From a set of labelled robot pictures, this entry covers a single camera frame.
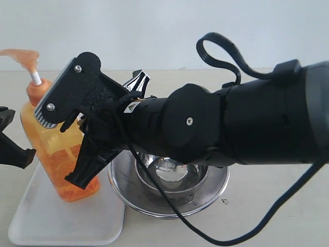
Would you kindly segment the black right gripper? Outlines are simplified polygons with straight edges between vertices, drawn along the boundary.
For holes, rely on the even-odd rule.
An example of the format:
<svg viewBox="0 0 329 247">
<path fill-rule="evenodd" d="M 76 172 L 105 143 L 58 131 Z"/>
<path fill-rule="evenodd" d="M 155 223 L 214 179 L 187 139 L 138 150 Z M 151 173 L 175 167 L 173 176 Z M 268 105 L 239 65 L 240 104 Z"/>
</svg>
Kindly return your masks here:
<svg viewBox="0 0 329 247">
<path fill-rule="evenodd" d="M 160 131 L 166 98 L 144 99 L 150 77 L 142 69 L 121 86 L 98 73 L 78 76 L 83 140 L 75 168 L 65 180 L 86 189 L 123 150 L 167 156 Z"/>
</svg>

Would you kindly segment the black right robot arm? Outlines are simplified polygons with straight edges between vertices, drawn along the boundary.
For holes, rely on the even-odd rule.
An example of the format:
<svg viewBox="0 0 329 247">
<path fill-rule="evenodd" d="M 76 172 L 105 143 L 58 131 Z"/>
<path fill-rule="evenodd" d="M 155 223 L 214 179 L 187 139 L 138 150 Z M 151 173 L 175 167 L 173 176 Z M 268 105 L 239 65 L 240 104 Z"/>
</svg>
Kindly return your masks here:
<svg viewBox="0 0 329 247">
<path fill-rule="evenodd" d="M 105 102 L 66 179 L 85 188 L 123 149 L 212 166 L 328 162 L 328 62 L 278 65 L 268 80 L 211 93 L 187 84 L 167 98 Z"/>
</svg>

